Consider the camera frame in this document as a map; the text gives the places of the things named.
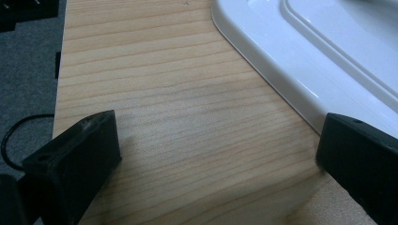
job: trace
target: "floor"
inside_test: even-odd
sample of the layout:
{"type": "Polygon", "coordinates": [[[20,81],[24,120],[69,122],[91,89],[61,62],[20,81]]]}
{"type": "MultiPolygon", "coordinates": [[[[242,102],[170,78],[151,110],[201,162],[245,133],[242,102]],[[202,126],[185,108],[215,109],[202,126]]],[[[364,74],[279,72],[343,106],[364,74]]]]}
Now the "floor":
{"type": "MultiPolygon", "coordinates": [[[[15,31],[0,33],[0,138],[26,116],[54,113],[57,79],[55,55],[61,52],[66,0],[59,2],[57,18],[17,23],[15,31]]],[[[48,142],[53,119],[30,121],[8,141],[8,155],[17,164],[48,142]]],[[[22,172],[0,158],[0,173],[17,179],[22,172]]]]}

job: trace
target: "white plastic tray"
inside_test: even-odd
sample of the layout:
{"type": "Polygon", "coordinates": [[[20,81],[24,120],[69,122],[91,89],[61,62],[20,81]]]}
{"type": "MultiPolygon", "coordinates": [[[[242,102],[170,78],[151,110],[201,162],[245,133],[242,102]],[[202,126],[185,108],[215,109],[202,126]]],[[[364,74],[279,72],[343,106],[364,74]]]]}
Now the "white plastic tray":
{"type": "Polygon", "coordinates": [[[397,1],[215,0],[211,9],[224,36],[315,130],[340,113],[398,137],[397,1]]]}

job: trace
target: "light wooden surface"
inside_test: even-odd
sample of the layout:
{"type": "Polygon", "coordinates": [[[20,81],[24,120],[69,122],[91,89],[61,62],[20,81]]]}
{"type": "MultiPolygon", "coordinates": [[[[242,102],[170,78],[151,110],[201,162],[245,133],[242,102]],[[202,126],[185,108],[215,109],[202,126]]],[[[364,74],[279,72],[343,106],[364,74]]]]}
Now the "light wooden surface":
{"type": "Polygon", "coordinates": [[[115,110],[123,161],[82,224],[372,224],[211,1],[68,0],[54,135],[115,110]]]}

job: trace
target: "black object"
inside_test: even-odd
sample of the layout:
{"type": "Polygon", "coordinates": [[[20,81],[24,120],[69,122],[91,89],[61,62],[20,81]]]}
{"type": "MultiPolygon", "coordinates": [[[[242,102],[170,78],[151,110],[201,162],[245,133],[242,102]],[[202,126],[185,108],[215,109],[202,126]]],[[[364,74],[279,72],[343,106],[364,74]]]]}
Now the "black object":
{"type": "Polygon", "coordinates": [[[115,112],[88,116],[23,161],[21,198],[1,201],[0,209],[20,199],[27,224],[38,217],[44,224],[77,224],[120,160],[115,112]]]}
{"type": "Polygon", "coordinates": [[[0,174],[0,224],[28,224],[14,177],[0,174]]]}
{"type": "Polygon", "coordinates": [[[58,16],[59,0],[0,0],[0,32],[12,31],[15,23],[58,16]]]}
{"type": "Polygon", "coordinates": [[[329,113],[316,161],[378,224],[398,224],[398,140],[329,113]]]}
{"type": "Polygon", "coordinates": [[[61,52],[57,52],[55,54],[55,78],[58,79],[59,77],[59,69],[61,66],[61,52]]]}

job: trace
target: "wood grain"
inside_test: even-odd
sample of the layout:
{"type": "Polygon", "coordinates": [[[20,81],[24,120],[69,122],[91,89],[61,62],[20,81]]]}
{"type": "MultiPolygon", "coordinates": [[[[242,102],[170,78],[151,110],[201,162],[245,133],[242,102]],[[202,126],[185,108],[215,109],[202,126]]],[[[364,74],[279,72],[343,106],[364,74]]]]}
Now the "wood grain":
{"type": "Polygon", "coordinates": [[[211,1],[69,0],[54,136],[115,110],[123,161],[82,224],[373,224],[211,1]]]}

